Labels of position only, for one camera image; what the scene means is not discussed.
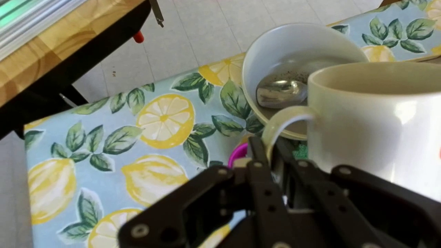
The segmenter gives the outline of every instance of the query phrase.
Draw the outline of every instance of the mug handle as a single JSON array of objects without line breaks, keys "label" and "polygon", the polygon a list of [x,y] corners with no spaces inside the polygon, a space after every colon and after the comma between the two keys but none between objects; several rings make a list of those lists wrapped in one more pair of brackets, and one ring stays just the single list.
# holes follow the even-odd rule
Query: mug handle
[{"label": "mug handle", "polygon": [[272,162],[273,146],[280,133],[291,124],[302,120],[315,120],[316,114],[309,106],[291,106],[277,111],[265,125],[262,132],[262,142],[265,144],[265,154]]}]

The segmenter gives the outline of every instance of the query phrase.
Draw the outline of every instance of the tablecloth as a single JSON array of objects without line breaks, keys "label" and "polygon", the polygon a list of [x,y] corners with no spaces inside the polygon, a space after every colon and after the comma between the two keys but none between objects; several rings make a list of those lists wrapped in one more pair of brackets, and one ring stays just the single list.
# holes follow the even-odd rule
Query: tablecloth
[{"label": "tablecloth", "polygon": [[[404,0],[331,25],[371,62],[441,53],[441,0]],[[116,231],[211,161],[259,135],[244,53],[25,126],[36,248],[117,246]],[[297,155],[306,157],[306,143]],[[230,224],[214,237],[217,242]]]}]

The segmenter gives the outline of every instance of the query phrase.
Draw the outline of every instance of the white cup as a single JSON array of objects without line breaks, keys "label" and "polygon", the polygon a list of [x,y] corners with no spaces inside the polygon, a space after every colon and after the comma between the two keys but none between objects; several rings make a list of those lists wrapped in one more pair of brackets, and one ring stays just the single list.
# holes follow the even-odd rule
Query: white cup
[{"label": "white cup", "polygon": [[441,200],[441,66],[349,63],[309,77],[309,106],[275,114],[266,155],[281,131],[308,120],[309,160],[326,171],[349,164]]},{"label": "white cup", "polygon": [[[290,23],[259,36],[247,51],[243,64],[243,89],[253,111],[265,124],[277,110],[261,107],[257,99],[259,82],[288,70],[321,69],[330,64],[367,62],[353,41],[330,26],[320,23]],[[306,139],[305,124],[288,126],[283,135]]]}]

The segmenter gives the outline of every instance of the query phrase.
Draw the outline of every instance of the lemon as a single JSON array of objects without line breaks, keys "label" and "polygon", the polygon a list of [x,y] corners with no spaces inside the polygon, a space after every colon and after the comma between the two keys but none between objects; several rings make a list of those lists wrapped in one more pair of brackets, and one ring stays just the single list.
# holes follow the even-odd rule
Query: lemon
[{"label": "lemon", "polygon": [[159,96],[140,111],[137,125],[144,129],[141,140],[155,149],[179,146],[193,131],[193,103],[179,93]]},{"label": "lemon", "polygon": [[436,22],[433,27],[441,29],[441,0],[430,1],[425,11],[426,15]]},{"label": "lemon", "polygon": [[66,158],[46,160],[29,171],[32,223],[40,224],[61,213],[75,195],[75,162]]},{"label": "lemon", "polygon": [[32,122],[28,122],[28,124],[25,125],[25,132],[28,132],[29,129],[38,128],[39,125],[42,125],[43,122],[46,122],[49,118],[50,118],[50,115],[49,115],[49,117],[44,117],[44,118],[39,118],[39,120],[32,121]]},{"label": "lemon", "polygon": [[89,248],[119,248],[117,234],[123,224],[138,215],[141,211],[119,209],[102,217],[98,224],[93,228],[87,238]]},{"label": "lemon", "polygon": [[202,66],[199,69],[199,73],[213,85],[222,87],[229,80],[242,85],[243,62],[244,62],[244,53],[232,56],[222,62]]},{"label": "lemon", "polygon": [[214,248],[214,246],[217,246],[230,231],[232,231],[230,224],[222,226],[221,228],[215,230],[215,231],[200,245],[200,248]]},{"label": "lemon", "polygon": [[122,168],[134,201],[149,206],[188,180],[181,165],[162,154],[148,154]]},{"label": "lemon", "polygon": [[386,45],[368,45],[363,48],[370,62],[394,62],[396,58]]}]

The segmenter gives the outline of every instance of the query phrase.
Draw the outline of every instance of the wooden board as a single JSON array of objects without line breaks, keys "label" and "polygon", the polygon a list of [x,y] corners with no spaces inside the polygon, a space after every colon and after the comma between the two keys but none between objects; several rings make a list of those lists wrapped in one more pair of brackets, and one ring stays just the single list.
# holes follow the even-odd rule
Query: wooden board
[{"label": "wooden board", "polygon": [[87,0],[0,60],[0,106],[112,26],[144,0]]}]

